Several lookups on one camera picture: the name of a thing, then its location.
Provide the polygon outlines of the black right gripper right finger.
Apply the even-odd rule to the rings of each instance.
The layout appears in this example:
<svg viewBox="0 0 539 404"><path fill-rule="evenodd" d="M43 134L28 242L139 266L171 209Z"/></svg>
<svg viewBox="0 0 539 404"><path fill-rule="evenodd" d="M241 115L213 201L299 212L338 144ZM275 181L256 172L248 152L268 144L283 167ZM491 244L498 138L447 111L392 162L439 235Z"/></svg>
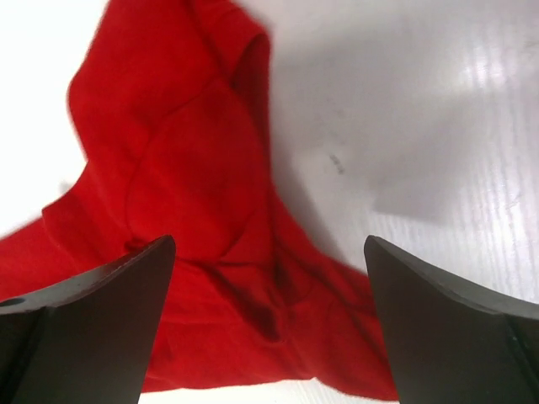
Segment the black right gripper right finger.
<svg viewBox="0 0 539 404"><path fill-rule="evenodd" d="M364 254L398 400L538 401L538 306L375 236Z"/></svg>

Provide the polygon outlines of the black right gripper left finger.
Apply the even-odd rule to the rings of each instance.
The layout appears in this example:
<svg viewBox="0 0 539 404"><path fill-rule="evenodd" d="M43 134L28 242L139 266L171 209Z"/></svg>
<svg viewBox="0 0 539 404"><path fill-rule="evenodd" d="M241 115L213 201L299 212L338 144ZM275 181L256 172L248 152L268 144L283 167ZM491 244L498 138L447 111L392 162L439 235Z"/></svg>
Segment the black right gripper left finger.
<svg viewBox="0 0 539 404"><path fill-rule="evenodd" d="M136 403L173 272L175 243L1 303L1 401Z"/></svg>

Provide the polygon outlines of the red t shirt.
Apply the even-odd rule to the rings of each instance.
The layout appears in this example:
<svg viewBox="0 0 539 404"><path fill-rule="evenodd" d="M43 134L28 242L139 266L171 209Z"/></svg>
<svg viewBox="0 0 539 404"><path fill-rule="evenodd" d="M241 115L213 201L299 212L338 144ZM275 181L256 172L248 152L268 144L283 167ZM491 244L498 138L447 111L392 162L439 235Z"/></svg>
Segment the red t shirt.
<svg viewBox="0 0 539 404"><path fill-rule="evenodd" d="M318 379L394 401L368 278L318 251L270 167L270 43L228 1L111 1L68 104L87 165L1 241L1 296L164 234L173 277L144 391Z"/></svg>

